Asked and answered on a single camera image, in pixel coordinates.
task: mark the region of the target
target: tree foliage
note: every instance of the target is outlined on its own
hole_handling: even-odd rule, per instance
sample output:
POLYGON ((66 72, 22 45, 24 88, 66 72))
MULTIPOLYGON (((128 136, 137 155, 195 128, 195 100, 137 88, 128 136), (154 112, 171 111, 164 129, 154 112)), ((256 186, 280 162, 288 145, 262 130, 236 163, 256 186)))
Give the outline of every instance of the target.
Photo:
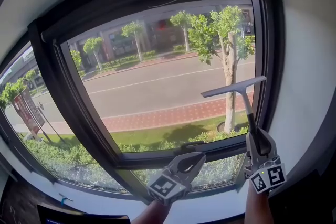
POLYGON ((204 15, 191 17, 192 28, 188 29, 189 39, 197 49, 201 62, 211 64, 212 55, 216 54, 213 39, 216 32, 204 15))
POLYGON ((3 94, 0 95, 0 108, 5 111, 6 107, 7 107, 8 103, 4 97, 3 94))
POLYGON ((78 71, 82 63, 82 59, 80 58, 80 53, 79 51, 76 51, 76 50, 71 50, 70 52, 71 52, 72 59, 74 60, 75 66, 78 71))
POLYGON ((30 69, 25 75, 26 80, 33 80, 36 76, 36 72, 34 69, 30 69))
POLYGON ((122 33, 121 35, 124 37, 135 37, 136 35, 142 33, 142 25, 139 23, 136 23, 135 21, 123 26, 121 28, 122 33))
POLYGON ((16 83, 7 83, 4 91, 2 92, 3 98, 7 103, 11 103, 13 99, 22 92, 27 85, 24 84, 24 78, 20 78, 16 83))
POLYGON ((97 37, 97 38, 89 38, 84 46, 83 46, 83 50, 87 53, 87 54, 92 54, 95 51, 97 51, 97 49, 99 48, 99 46, 101 46, 103 43, 103 40, 101 37, 97 37))
POLYGON ((254 55, 254 47, 252 46, 252 37, 241 36, 237 37, 237 57, 238 61, 241 59, 246 59, 249 55, 254 55))
POLYGON ((240 32, 243 11, 238 6, 226 6, 222 11, 210 12, 214 30, 223 38, 227 38, 229 32, 240 32))
POLYGON ((179 12, 170 18, 174 26, 188 27, 191 23, 192 15, 185 11, 179 12))

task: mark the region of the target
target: pole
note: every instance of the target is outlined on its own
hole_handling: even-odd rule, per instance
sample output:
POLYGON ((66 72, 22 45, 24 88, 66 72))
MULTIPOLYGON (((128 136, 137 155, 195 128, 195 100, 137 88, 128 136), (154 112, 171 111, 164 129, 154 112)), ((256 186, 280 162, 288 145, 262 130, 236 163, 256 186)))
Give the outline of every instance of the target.
POLYGON ((56 130, 54 129, 54 127, 50 124, 50 122, 48 121, 48 119, 46 118, 46 116, 43 114, 42 109, 40 107, 37 107, 38 111, 41 113, 41 115, 44 117, 44 119, 46 120, 46 122, 48 122, 48 124, 50 125, 50 127, 53 129, 53 131, 57 134, 57 136, 59 137, 59 139, 61 139, 61 141, 66 144, 65 140, 56 132, 56 130))

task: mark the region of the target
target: window latch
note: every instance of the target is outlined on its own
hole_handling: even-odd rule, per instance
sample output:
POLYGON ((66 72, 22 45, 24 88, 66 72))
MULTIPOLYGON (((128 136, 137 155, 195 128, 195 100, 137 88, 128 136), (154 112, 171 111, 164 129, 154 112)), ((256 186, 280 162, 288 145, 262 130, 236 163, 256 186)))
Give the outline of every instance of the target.
POLYGON ((189 152, 196 152, 195 146, 202 145, 202 144, 204 144, 204 141, 183 143, 180 148, 174 151, 174 154, 178 156, 178 155, 182 155, 182 154, 189 153, 189 152))

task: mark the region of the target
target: tree trunk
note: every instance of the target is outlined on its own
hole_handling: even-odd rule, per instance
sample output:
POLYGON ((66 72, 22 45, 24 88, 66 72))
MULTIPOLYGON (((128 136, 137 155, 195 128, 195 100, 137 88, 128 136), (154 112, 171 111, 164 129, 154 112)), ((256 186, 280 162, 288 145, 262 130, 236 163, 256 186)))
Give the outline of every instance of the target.
MULTIPOLYGON (((229 33, 228 38, 229 38, 228 54, 223 59, 224 74, 227 86, 236 83, 236 61, 237 61, 236 37, 234 33, 229 33)), ((224 126, 225 133, 229 133, 234 129, 235 103, 236 103, 236 92, 228 92, 226 94, 226 117, 224 126)))
POLYGON ((138 49, 138 54, 139 54, 139 61, 142 61, 142 55, 141 55, 141 50, 140 50, 140 42, 139 42, 139 37, 136 33, 134 33, 135 36, 135 43, 137 45, 137 49, 138 49))
POLYGON ((37 85, 36 85, 35 79, 32 79, 32 83, 33 83, 35 89, 37 89, 37 85))
POLYGON ((186 27, 182 27, 182 29, 183 29, 184 40, 185 40, 185 51, 190 51, 187 28, 186 27))
POLYGON ((223 42, 223 37, 218 34, 219 36, 219 42, 221 43, 221 48, 222 48, 222 61, 224 61, 225 59, 225 53, 224 53, 224 42, 223 42))
POLYGON ((103 70, 103 68, 102 68, 102 66, 101 66, 101 63, 100 63, 100 61, 99 61, 99 58, 98 58, 97 53, 96 53, 95 51, 94 51, 93 53, 94 53, 94 56, 95 56, 95 58, 96 58, 96 60, 97 60, 97 63, 98 63, 98 66, 99 66, 99 70, 100 70, 100 71, 103 70))

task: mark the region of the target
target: grass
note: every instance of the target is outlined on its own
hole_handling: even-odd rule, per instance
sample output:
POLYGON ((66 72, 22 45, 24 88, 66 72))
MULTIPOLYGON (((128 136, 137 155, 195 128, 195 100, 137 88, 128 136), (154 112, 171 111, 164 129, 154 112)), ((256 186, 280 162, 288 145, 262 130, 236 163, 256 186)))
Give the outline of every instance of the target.
MULTIPOLYGON (((180 124, 168 127, 160 127, 146 130, 126 131, 111 133, 113 139, 123 145, 140 144, 155 148, 163 141, 187 142, 189 138, 195 138, 203 132, 216 131, 217 125, 225 120, 225 116, 220 116, 208 120, 196 121, 188 124, 180 124)), ((247 118, 245 111, 236 113, 236 123, 238 126, 245 126, 247 118)))
MULTIPOLYGON (((160 127, 146 130, 126 131, 126 132, 114 132, 111 136, 116 143, 122 145, 132 145, 138 148, 140 144, 149 147, 152 150, 158 148, 158 146, 167 141, 175 142, 177 144, 185 143, 189 138, 195 138, 203 132, 217 133, 217 126, 225 120, 225 116, 220 116, 208 120, 201 120, 187 124, 179 124, 168 127, 160 127)), ((247 117, 245 111, 236 112, 236 127, 247 126, 247 117)), ((43 137, 46 143, 49 143, 47 138, 43 134, 38 134, 39 137, 43 137)), ((73 134, 60 134, 65 140, 66 145, 60 140, 56 134, 48 134, 51 145, 65 148, 69 146, 76 146, 80 144, 78 139, 73 134)))

